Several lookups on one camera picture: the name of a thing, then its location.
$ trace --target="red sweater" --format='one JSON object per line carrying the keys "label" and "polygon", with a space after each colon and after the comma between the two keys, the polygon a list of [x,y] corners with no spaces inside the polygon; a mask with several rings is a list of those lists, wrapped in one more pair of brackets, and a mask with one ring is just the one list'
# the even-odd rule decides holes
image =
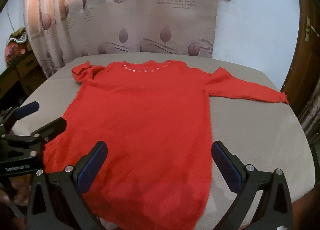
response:
{"label": "red sweater", "polygon": [[75,165],[97,141],[108,157],[84,199],[125,230],[193,229],[211,183],[209,96],[288,103],[284,93],[181,61],[89,62],[64,133],[45,146],[46,172]]}

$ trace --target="wooden door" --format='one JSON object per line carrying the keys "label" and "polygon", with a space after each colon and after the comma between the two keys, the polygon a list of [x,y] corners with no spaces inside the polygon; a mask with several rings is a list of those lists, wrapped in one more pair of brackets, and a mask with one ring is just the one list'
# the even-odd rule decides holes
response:
{"label": "wooden door", "polygon": [[[320,37],[318,37],[320,11],[312,0],[299,1],[300,24],[297,46],[281,89],[286,93],[290,106],[297,116],[307,105],[320,77]],[[308,42],[306,41],[307,33],[309,34]]]}

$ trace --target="extended sleeve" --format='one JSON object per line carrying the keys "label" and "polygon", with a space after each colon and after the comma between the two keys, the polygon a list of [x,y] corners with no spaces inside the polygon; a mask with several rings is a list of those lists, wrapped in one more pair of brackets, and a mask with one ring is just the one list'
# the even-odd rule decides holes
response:
{"label": "extended sleeve", "polygon": [[235,78],[221,67],[206,79],[205,90],[209,96],[289,104],[285,93]]}
{"label": "extended sleeve", "polygon": [[77,82],[83,82],[87,79],[93,79],[93,77],[103,69],[103,66],[92,66],[90,65],[90,62],[87,61],[86,63],[74,67],[71,71]]}

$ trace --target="beige curtain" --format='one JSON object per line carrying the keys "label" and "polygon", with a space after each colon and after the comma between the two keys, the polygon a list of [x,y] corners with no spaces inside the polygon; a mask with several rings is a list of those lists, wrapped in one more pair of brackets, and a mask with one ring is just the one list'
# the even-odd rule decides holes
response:
{"label": "beige curtain", "polygon": [[310,140],[320,132],[320,80],[299,121],[309,144],[313,144]]}
{"label": "beige curtain", "polygon": [[50,77],[85,55],[211,57],[217,1],[24,0],[24,19],[36,58]]}

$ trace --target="drawer handle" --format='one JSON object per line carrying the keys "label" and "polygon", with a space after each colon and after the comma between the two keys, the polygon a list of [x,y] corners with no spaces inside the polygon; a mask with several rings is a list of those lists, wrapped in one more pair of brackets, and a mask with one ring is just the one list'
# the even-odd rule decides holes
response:
{"label": "drawer handle", "polygon": [[33,63],[33,59],[31,59],[30,61],[28,61],[27,63],[26,63],[26,67],[28,67],[28,66],[30,66],[32,63]]}

